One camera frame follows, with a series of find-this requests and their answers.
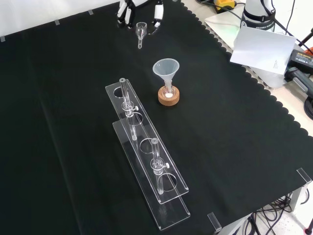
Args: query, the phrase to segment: clear plastic stand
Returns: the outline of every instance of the clear plastic stand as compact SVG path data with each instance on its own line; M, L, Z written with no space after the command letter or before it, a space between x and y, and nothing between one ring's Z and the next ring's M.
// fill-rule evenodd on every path
M207 215L207 217L209 217L214 229L215 229L215 233L218 233L220 230L222 230L222 227L219 223L219 221L217 220L217 218L215 217L215 214L213 212L211 212L210 214Z
M190 216L181 196L189 191L130 82L106 87L120 118L113 126L157 226L166 229Z
M296 207L301 204L301 201L299 200L300 195L305 193L305 191L308 188L309 183L312 182L312 179L307 175L307 173L302 168L298 169L297 172L304 180L303 182L304 185L292 192L292 196L290 200L290 208L292 211L294 211Z

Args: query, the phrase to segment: small glass funnel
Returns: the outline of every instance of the small glass funnel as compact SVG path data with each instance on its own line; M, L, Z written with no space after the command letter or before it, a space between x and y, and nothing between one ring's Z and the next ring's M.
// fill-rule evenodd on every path
M166 98L171 98L175 95L175 89L172 87L172 79L178 69L178 61L170 58L159 60L153 65L153 72L165 82L162 95Z

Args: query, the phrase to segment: white paper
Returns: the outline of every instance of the white paper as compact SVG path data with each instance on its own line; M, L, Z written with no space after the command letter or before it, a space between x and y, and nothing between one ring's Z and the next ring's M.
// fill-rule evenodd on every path
M295 41L295 37L241 27L230 61L283 75Z

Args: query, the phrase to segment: black cloth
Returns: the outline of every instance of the black cloth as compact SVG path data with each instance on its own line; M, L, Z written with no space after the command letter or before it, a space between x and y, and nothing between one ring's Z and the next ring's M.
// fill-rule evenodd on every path
M6 37L0 44L3 234L211 234L304 185L313 140L178 2L137 48L118 4ZM150 22L154 5L136 12ZM162 58L180 63L180 101L157 100ZM160 232L119 144L105 87L130 80L182 174L191 217Z

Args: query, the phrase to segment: plastic funnel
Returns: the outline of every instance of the plastic funnel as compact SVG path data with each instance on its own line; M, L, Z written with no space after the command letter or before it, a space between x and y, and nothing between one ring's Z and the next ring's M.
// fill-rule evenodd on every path
M153 65L153 72L164 81L171 81L179 69L179 63L174 59L162 59Z

